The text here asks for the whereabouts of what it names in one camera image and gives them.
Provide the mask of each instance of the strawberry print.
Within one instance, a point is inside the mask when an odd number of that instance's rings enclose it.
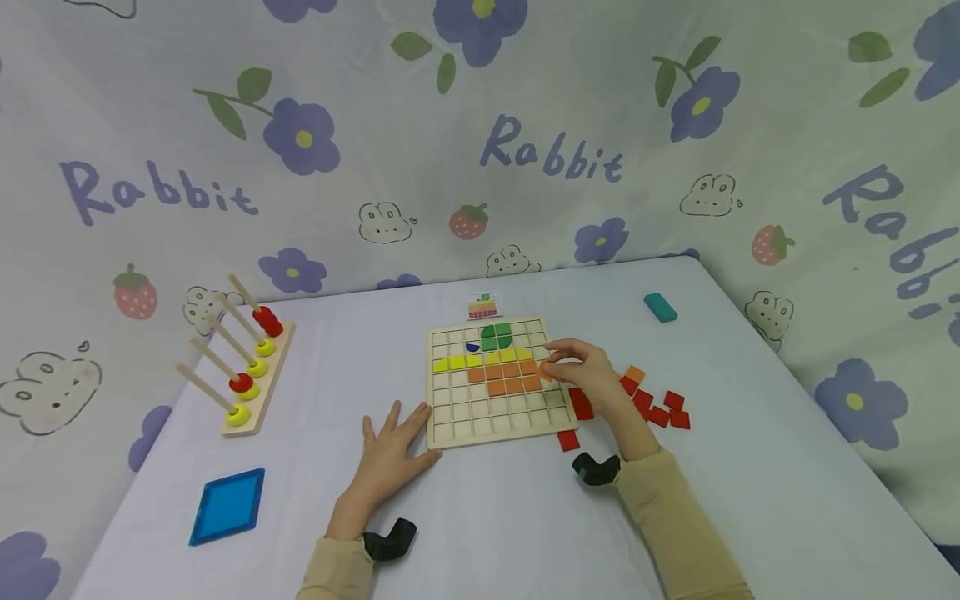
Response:
[[[120,312],[131,319],[150,319],[156,311],[156,288],[130,263],[125,273],[113,278],[113,300]]]
[[[450,217],[450,230],[462,240],[480,237],[487,230],[487,221],[490,220],[484,212],[486,207],[486,204],[479,206],[464,204]]]
[[[754,236],[754,260],[761,265],[773,267],[786,258],[786,249],[797,243],[786,236],[779,225],[768,225]]]

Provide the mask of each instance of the white table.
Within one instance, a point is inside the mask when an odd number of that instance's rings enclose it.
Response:
[[[467,296],[491,289],[506,317],[543,315],[554,338],[585,338],[621,371],[647,371],[657,399],[686,396],[692,431],[654,429],[757,598],[960,598],[960,578],[687,257],[273,305],[298,328],[260,434],[222,439],[222,411],[187,386],[74,598],[293,598],[353,474],[362,415],[379,423],[394,398],[404,413],[423,399],[426,330],[462,323]],[[651,292],[676,322],[657,322],[642,301]],[[206,360],[198,371],[223,378]],[[614,452],[600,420],[578,436],[597,460]],[[660,598],[615,494],[570,468],[579,451],[553,435],[448,450],[372,523],[420,528],[406,558],[376,569],[373,597]],[[267,471],[256,529],[188,547],[204,482],[256,467]]]

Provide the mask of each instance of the printed cloth backdrop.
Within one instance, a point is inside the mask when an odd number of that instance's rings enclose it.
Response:
[[[958,83],[960,1],[3,3],[0,595],[68,596],[228,272],[691,255],[960,544]]]

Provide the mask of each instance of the teal block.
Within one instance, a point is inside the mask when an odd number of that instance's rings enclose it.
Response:
[[[647,294],[643,297],[643,301],[646,302],[647,307],[661,323],[670,323],[677,320],[677,311],[659,292]]]

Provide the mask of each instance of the yellow ring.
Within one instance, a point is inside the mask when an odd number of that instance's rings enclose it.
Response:
[[[257,344],[253,347],[253,349],[256,350],[257,354],[266,358],[267,356],[270,356],[276,352],[276,344],[270,340],[264,339],[263,344]]]
[[[255,383],[251,385],[250,388],[243,394],[237,394],[238,398],[247,402],[253,400],[257,396],[260,396],[260,386],[256,385]]]
[[[250,377],[254,379],[262,377],[267,374],[267,363],[257,358],[255,363],[247,365],[247,372],[250,374]]]
[[[227,413],[226,421],[227,425],[230,427],[239,427],[248,420],[250,420],[250,409],[244,406],[243,404],[234,404],[233,408],[237,409],[235,413]]]

